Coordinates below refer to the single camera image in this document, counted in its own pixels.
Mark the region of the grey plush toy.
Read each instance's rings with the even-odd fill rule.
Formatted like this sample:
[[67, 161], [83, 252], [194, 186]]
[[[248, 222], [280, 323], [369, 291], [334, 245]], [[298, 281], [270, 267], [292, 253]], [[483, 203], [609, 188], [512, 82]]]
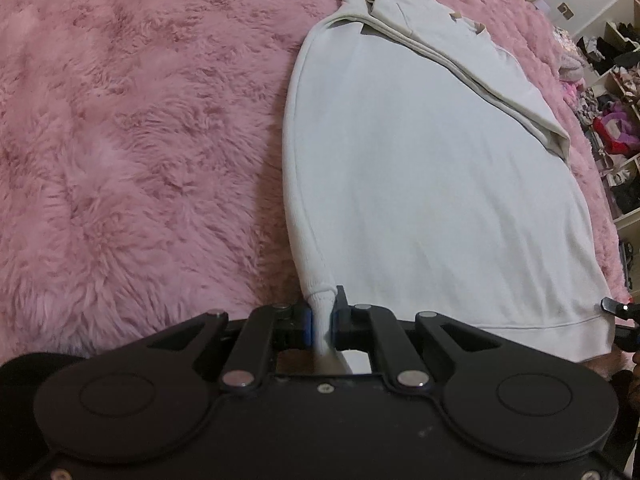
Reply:
[[574, 52], [563, 51], [559, 62], [559, 80], [577, 82], [584, 78], [584, 60]]

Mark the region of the cream open wardrobe shelf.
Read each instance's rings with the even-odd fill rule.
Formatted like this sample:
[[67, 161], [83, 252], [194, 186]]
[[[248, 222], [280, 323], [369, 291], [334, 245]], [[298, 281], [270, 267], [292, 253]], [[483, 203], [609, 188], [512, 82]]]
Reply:
[[626, 291], [639, 298], [639, 0], [620, 0], [577, 37], [587, 62], [576, 115], [592, 145], [618, 236]]

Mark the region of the white Nevada long-sleeve shirt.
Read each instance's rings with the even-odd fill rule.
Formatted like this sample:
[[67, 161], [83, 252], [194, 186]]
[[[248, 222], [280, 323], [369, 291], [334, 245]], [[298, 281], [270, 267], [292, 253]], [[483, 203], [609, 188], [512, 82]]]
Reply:
[[286, 224], [314, 353], [339, 292], [434, 310], [574, 362], [606, 356], [610, 290], [570, 137], [485, 26], [437, 0], [342, 0], [309, 32], [283, 121]]

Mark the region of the pink fluffy bed blanket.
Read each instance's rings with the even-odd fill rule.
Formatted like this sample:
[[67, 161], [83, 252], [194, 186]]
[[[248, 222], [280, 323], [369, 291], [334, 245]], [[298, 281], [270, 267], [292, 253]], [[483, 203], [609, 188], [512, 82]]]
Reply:
[[[486, 27], [568, 133], [608, 296], [624, 299], [551, 25], [524, 0], [437, 1]], [[341, 4], [1, 0], [2, 359], [92, 356], [208, 310], [305, 299], [283, 121], [300, 48]]]

